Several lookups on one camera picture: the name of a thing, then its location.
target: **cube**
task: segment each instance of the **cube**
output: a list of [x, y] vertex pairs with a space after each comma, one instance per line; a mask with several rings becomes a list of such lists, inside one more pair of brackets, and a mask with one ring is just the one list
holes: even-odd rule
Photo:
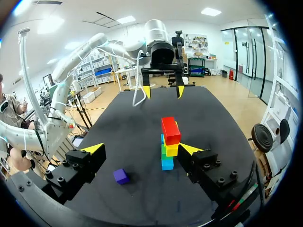
[[164, 144], [161, 145], [161, 159], [173, 159], [174, 157], [167, 157]]
[[162, 159], [162, 170], [173, 170], [174, 169], [174, 159]]
[[118, 169], [114, 171], [113, 174], [117, 183], [124, 184], [129, 182], [129, 178], [127, 177], [124, 169]]
[[181, 133], [173, 117], [165, 117], [161, 120], [162, 132], [167, 145], [180, 143]]
[[174, 157], [178, 155], [178, 146], [179, 144], [173, 144], [173, 145], [166, 145], [166, 141], [164, 139], [164, 147], [166, 150], [166, 156], [167, 157]]

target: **purple block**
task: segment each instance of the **purple block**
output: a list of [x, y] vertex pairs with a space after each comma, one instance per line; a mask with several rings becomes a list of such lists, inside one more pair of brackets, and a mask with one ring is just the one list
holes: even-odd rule
[[129, 179], [124, 171], [124, 169], [118, 169], [116, 171], [113, 172], [115, 180], [117, 183], [119, 184], [124, 184], [129, 182]]

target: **camera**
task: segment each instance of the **camera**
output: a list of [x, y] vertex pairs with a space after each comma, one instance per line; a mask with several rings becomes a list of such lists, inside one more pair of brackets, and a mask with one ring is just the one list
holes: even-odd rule
[[176, 31], [175, 32], [177, 34], [177, 36], [172, 37], [171, 39], [171, 44], [174, 47], [177, 47], [177, 43], [181, 43], [182, 46], [184, 46], [184, 39], [182, 37], [180, 37], [180, 35], [183, 33], [182, 31]]

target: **red block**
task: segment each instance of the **red block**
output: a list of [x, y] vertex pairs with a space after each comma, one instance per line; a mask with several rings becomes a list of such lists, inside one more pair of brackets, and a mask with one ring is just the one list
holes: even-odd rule
[[165, 117], [161, 120], [162, 132], [166, 145], [180, 143], [181, 133], [173, 117]]

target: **red fire extinguisher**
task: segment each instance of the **red fire extinguisher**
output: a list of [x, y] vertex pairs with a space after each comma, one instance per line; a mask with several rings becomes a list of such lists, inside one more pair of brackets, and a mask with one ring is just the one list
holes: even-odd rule
[[233, 80], [233, 71], [229, 70], [229, 79]]

